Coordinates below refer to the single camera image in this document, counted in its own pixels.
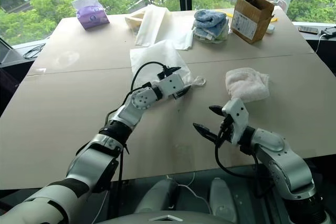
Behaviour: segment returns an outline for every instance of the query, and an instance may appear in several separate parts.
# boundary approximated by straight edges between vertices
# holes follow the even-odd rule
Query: white cloth
[[[139,46],[171,40],[177,50],[188,50],[193,42],[193,16],[173,16],[165,7],[148,5],[135,39]]]
[[[252,102],[269,97],[269,75],[259,73],[253,68],[238,68],[226,73],[226,90],[233,98],[243,102]]]
[[[193,78],[190,69],[174,49],[173,43],[170,40],[158,42],[151,47],[131,49],[130,57],[133,76],[144,63],[158,61],[168,67],[181,67],[176,73],[180,74],[185,84],[202,86],[205,83],[204,78]],[[157,64],[145,66],[135,81],[135,87],[148,81],[158,80],[156,75],[160,72],[162,72],[162,67]]]

